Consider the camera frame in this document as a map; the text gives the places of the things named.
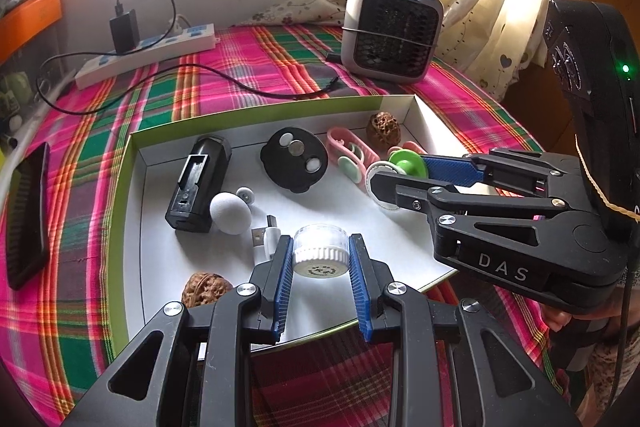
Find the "gray fan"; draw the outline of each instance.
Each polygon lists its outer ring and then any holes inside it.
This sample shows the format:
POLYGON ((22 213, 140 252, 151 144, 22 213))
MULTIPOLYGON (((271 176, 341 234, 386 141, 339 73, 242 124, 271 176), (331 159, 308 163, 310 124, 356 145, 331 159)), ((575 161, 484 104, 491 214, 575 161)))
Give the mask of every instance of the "gray fan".
POLYGON ((440 0, 347 0, 340 59, 370 78, 418 82, 442 25, 440 0))

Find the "pink plastic clip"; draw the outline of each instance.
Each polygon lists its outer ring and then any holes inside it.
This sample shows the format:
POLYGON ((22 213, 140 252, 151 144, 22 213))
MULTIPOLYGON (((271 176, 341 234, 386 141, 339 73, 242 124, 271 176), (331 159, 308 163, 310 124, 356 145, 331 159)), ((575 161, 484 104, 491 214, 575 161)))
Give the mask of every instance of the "pink plastic clip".
POLYGON ((367 168, 373 162, 380 161, 380 156, 344 127, 331 127, 327 131, 326 150, 329 159, 360 187, 364 187, 367 168))
POLYGON ((399 151, 401 149, 409 149, 410 151, 413 151, 418 154, 427 154, 427 152, 422 147, 420 147, 416 142, 404 142, 402 144, 402 147, 391 147, 388 150, 387 155, 391 156, 392 153, 399 151))

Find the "black round device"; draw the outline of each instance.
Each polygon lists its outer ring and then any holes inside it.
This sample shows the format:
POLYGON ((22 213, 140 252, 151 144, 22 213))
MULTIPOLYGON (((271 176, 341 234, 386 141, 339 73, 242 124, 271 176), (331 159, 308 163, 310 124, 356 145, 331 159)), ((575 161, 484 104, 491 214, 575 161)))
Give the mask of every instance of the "black round device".
POLYGON ((318 183, 329 163, 322 142, 300 127, 277 131, 262 147, 260 160, 271 181, 296 194, 318 183))

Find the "white power strip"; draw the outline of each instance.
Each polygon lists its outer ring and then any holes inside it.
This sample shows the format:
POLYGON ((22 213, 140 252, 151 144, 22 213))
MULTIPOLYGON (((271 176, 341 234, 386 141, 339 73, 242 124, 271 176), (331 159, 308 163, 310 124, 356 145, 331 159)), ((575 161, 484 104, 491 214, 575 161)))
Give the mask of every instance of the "white power strip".
MULTIPOLYGON (((160 35, 143 40, 137 49, 148 46, 157 41, 159 37, 160 35)), ((76 86, 78 89, 84 89, 112 76, 137 70, 155 62, 212 50, 216 47, 216 42, 213 24, 187 28, 180 35, 167 37, 140 53, 123 55, 122 57, 102 55, 88 60, 76 73, 76 86)))

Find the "white egg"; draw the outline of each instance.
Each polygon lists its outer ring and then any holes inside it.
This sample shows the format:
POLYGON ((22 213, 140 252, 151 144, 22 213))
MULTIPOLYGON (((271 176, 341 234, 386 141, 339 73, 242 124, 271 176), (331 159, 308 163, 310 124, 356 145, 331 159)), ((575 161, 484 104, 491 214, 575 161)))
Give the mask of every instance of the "white egg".
POLYGON ((244 201, 230 192, 220 192, 209 206, 211 219, 224 233, 240 235, 251 227, 251 211, 244 201))

